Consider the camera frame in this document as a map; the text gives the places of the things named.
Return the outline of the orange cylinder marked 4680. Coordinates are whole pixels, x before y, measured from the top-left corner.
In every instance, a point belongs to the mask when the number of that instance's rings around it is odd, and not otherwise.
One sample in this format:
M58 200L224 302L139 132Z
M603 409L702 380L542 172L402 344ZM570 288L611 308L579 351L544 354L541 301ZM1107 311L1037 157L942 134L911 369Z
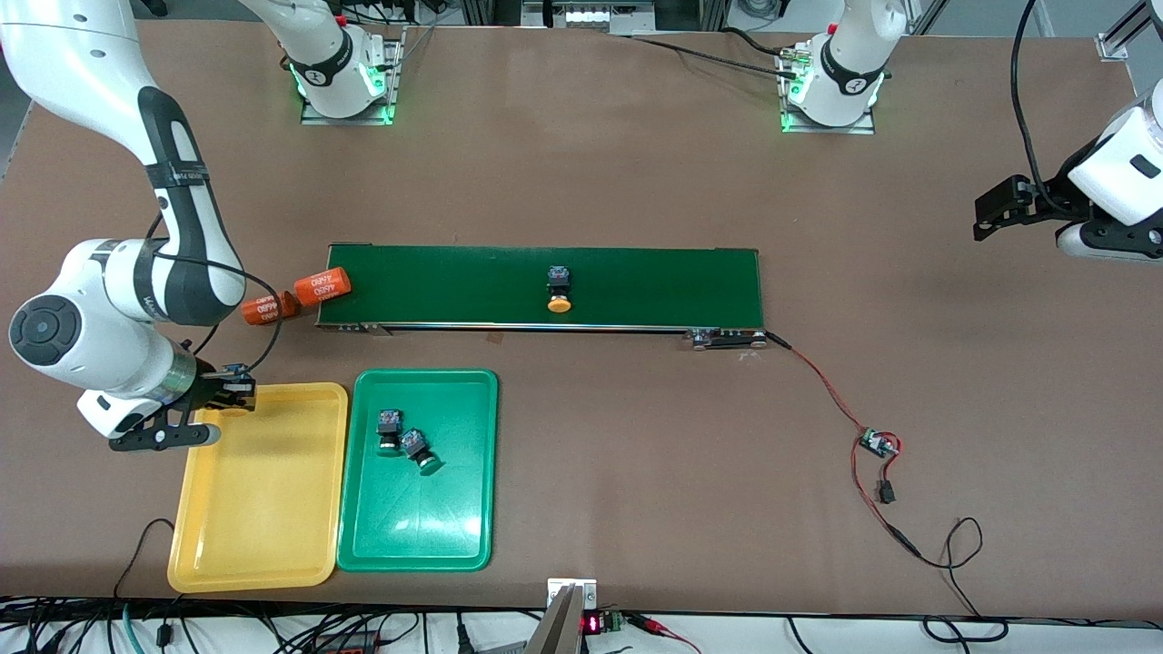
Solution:
M297 317L302 310L302 305L298 303L293 293L278 292L241 303L238 310L247 324L262 326L262 324L276 324L279 319L286 320Z
M320 303L331 301L352 290L352 280L345 269L335 266L298 279L293 286L293 294L302 306L319 306Z

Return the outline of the yellow plastic tray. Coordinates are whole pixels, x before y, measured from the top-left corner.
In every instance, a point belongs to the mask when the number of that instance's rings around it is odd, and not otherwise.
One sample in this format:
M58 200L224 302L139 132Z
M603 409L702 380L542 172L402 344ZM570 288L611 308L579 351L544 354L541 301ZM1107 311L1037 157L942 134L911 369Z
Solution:
M336 566L349 396L337 382L262 385L256 406L200 410L220 432L188 452L167 580L179 593L306 588Z

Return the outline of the green plastic tray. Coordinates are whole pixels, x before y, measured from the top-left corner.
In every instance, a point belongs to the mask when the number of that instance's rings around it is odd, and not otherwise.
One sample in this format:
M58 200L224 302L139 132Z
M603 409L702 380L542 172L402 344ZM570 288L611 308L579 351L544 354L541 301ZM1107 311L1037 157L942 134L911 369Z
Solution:
M373 369L354 382L338 518L352 574L476 573L492 555L500 381L486 369ZM431 476L377 452L381 410L443 461Z

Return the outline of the green conveyor belt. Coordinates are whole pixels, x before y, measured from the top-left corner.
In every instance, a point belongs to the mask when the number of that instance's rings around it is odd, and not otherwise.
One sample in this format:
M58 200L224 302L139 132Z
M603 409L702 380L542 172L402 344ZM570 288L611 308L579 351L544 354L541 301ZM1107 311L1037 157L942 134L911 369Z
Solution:
M752 249L436 247L336 243L352 292L323 303L324 330L638 332L697 351L763 348ZM572 310L547 310L547 272L571 272Z

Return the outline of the white device with lights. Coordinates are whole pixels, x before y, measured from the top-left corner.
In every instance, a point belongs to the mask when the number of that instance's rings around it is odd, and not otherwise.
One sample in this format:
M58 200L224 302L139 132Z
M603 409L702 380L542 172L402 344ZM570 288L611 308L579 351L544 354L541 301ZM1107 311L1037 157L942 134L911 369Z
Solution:
M652 0L521 0L520 26L632 34L657 21Z

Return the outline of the red clip lead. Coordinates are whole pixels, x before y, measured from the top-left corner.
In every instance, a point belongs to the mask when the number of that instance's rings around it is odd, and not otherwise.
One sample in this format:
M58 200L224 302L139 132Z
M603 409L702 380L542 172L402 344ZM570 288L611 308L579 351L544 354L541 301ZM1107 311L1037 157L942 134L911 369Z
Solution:
M665 625L661 624L655 619L648 618L644 614L640 614L637 612L632 612L632 611L623 611L622 616L625 621L632 625L633 628L643 630L643 632L651 634L651 637L658 637L658 638L664 638L666 640L673 640L680 642L682 645L688 646L690 649L694 651L695 654L702 654L702 651L699 649L699 647L694 645L692 641L690 641L684 637L680 637L680 634L677 634L676 632L673 632L673 630L666 628Z

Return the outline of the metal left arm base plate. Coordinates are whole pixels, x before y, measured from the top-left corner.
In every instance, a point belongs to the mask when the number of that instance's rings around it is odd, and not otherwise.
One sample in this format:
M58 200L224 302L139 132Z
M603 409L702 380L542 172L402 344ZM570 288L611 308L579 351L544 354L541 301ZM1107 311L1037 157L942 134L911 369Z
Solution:
M775 63L780 80L780 120L785 133L872 135L873 106L883 70L852 72L825 54L827 35L782 50Z

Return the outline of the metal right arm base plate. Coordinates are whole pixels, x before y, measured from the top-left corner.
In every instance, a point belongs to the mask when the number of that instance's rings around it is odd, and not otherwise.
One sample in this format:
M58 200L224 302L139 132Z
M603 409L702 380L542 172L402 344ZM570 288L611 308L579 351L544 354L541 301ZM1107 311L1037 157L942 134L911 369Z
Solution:
M402 81L404 41L386 40L361 26L343 29L354 40L352 61L327 87L312 87L297 74L302 99L300 125L393 125Z

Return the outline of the grey metal bracket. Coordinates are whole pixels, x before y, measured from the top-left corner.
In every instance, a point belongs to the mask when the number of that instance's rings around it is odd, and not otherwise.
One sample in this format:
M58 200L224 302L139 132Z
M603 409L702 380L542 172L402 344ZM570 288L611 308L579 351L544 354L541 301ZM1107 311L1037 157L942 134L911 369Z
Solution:
M521 654L579 654L584 613L597 609L597 580L547 580L547 609Z

